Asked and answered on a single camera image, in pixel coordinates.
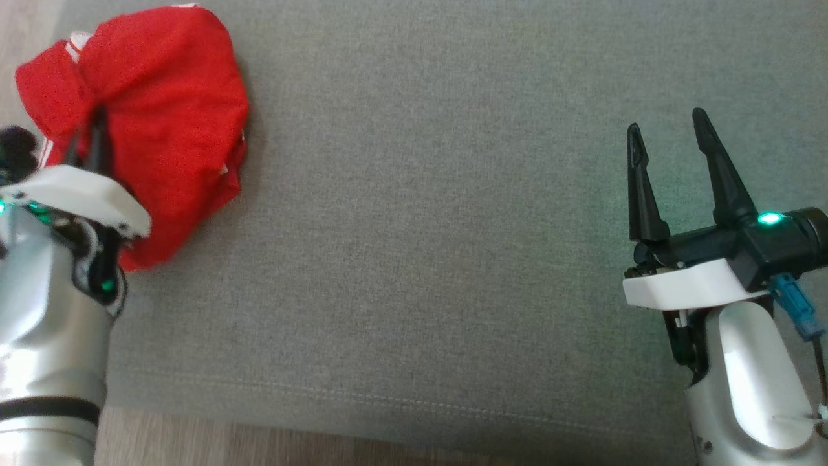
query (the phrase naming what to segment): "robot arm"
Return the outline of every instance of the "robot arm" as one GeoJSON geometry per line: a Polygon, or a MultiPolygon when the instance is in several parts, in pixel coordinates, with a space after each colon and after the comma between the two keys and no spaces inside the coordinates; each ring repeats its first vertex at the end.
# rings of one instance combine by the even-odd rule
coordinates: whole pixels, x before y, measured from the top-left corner
{"type": "Polygon", "coordinates": [[[85,168],[0,187],[0,459],[15,466],[92,464],[109,332],[127,293],[118,251],[150,228],[106,176],[110,152],[99,111],[85,168]]]}
{"type": "Polygon", "coordinates": [[[627,301],[664,314],[676,362],[693,371],[685,398],[700,465],[828,464],[826,420],[809,406],[773,321],[776,299],[824,367],[825,329],[794,278],[828,265],[828,216],[815,208],[759,215],[704,110],[693,111],[693,122],[715,225],[679,235],[659,216],[638,126],[628,131],[637,245],[623,282],[627,301]]]}

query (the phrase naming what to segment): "cable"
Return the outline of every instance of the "cable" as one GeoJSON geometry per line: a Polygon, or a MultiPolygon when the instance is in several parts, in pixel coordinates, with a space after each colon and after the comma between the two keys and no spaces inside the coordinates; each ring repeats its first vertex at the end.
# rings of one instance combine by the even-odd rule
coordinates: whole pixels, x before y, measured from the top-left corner
{"type": "Polygon", "coordinates": [[[814,338],[814,356],[816,357],[816,372],[820,377],[820,387],[822,389],[820,409],[822,422],[816,425],[816,432],[820,437],[828,440],[828,419],[822,415],[822,411],[825,411],[825,407],[828,406],[828,375],[826,375],[828,370],[826,370],[825,354],[822,352],[822,341],[818,337],[814,338]]]}

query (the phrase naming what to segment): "gray fabric surface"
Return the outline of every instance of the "gray fabric surface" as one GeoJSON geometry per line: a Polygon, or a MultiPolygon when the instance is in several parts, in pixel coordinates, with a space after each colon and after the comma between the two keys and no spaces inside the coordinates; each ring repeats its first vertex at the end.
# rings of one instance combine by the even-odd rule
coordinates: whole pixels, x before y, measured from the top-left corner
{"type": "MultiPolygon", "coordinates": [[[[69,0],[56,36],[157,4],[69,0]]],[[[249,83],[243,192],[132,277],[112,402],[554,464],[693,464],[689,374],[661,316],[623,299],[625,131],[641,125],[674,231],[712,222],[694,106],[760,208],[827,207],[828,6],[203,4],[249,83]]],[[[806,283],[824,308],[826,280],[806,283]]],[[[792,346],[815,395],[809,351],[792,346]]]]}

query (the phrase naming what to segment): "blue cable connector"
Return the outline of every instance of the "blue cable connector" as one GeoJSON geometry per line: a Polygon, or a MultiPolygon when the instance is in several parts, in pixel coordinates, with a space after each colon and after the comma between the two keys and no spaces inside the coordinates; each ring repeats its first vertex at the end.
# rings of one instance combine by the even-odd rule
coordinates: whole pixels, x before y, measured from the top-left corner
{"type": "Polygon", "coordinates": [[[799,336],[804,342],[812,342],[826,333],[825,326],[816,318],[816,310],[811,300],[799,287],[791,274],[774,275],[768,281],[768,291],[773,298],[791,316],[799,336]]]}

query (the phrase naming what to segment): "red garment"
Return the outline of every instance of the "red garment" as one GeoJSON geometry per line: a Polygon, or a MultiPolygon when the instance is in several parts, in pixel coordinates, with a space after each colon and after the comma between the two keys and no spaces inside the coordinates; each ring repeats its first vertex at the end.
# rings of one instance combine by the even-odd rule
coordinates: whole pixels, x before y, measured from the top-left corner
{"type": "Polygon", "coordinates": [[[26,110],[54,142],[46,165],[103,104],[114,176],[152,218],[124,269],[168,260],[239,190],[249,103],[227,30],[200,7],[163,7],[98,26],[77,63],[60,41],[17,69],[26,110]]]}

